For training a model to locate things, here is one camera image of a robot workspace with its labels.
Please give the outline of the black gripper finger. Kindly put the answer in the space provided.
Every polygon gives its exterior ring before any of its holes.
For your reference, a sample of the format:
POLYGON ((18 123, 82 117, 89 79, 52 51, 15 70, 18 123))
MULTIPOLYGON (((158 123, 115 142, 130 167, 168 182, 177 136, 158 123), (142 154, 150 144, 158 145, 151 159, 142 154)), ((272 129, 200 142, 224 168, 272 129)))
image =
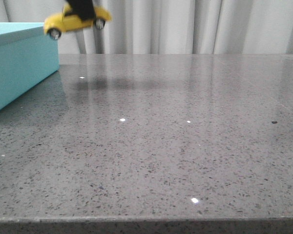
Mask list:
POLYGON ((66 2, 82 21, 96 18, 93 0, 66 0, 66 2))

